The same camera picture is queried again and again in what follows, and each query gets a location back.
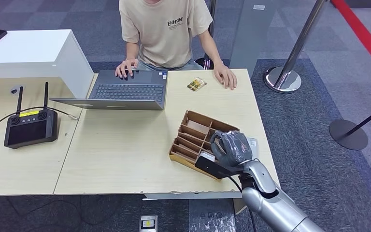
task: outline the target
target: person's right hand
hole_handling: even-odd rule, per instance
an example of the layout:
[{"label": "person's right hand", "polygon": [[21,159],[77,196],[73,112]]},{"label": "person's right hand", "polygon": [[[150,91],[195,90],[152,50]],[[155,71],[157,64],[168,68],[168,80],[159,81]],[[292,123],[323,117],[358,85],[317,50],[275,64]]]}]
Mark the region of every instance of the person's right hand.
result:
[{"label": "person's right hand", "polygon": [[138,59],[126,59],[123,61],[117,68],[116,71],[114,72],[116,77],[119,76],[120,79],[127,78],[126,75],[126,69],[130,73],[130,76],[133,76],[133,71],[131,70],[131,66],[134,66],[137,68],[137,65],[139,64]]}]

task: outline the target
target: stanchion post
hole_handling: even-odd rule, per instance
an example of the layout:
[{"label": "stanchion post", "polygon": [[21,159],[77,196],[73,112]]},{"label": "stanchion post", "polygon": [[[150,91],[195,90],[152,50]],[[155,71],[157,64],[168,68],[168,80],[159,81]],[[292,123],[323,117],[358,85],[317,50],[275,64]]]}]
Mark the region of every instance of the stanchion post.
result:
[{"label": "stanchion post", "polygon": [[339,145],[351,150],[362,150],[368,145],[368,136],[361,127],[369,121],[371,116],[357,125],[348,120],[338,119],[329,125],[329,133]]},{"label": "stanchion post", "polygon": [[265,84],[272,90],[279,93],[291,93],[301,86],[300,76],[292,69],[305,45],[308,35],[322,12],[324,3],[327,1],[329,0],[316,1],[285,65],[283,67],[270,68],[265,72]]},{"label": "stanchion post", "polygon": [[[208,27],[208,32],[210,33],[211,37],[214,37],[214,17],[215,17],[215,7],[217,5],[217,0],[210,0],[209,10],[211,14],[211,18],[213,18],[213,22]],[[204,54],[204,69],[208,70],[211,69],[211,59],[207,54]]]},{"label": "stanchion post", "polygon": [[[215,17],[215,8],[217,5],[217,0],[210,0],[208,5],[208,10],[210,11],[211,18],[213,18],[213,22],[208,27],[208,32],[210,33],[211,37],[214,37],[214,17]],[[213,69],[214,64],[211,63],[211,59],[207,54],[204,54],[203,58],[199,58],[196,60],[196,63],[204,67],[205,70]]]}]

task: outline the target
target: person's left hand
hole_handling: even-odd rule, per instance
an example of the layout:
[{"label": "person's left hand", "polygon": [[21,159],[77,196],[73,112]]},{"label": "person's left hand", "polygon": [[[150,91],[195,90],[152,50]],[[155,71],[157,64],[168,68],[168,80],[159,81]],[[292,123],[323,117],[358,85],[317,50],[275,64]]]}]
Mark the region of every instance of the person's left hand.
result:
[{"label": "person's left hand", "polygon": [[225,88],[233,90],[237,87],[237,78],[223,62],[214,64],[214,75]]}]

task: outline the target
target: beige t-shirt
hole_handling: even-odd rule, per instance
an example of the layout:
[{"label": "beige t-shirt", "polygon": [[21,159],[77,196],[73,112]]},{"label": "beige t-shirt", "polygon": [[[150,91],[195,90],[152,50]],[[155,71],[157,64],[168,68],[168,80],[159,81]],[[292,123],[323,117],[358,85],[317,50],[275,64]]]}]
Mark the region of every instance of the beige t-shirt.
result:
[{"label": "beige t-shirt", "polygon": [[204,0],[120,0],[123,40],[140,41],[139,60],[157,67],[181,67],[192,58],[191,41],[212,22]]}]

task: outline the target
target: laptop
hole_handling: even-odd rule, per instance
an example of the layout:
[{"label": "laptop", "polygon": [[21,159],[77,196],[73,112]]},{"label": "laptop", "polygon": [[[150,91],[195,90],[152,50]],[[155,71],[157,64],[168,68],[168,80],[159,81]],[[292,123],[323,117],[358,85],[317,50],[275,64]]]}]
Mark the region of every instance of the laptop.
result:
[{"label": "laptop", "polygon": [[88,99],[50,98],[51,101],[97,110],[164,110],[167,71],[133,71],[120,79],[114,70],[101,70]]}]

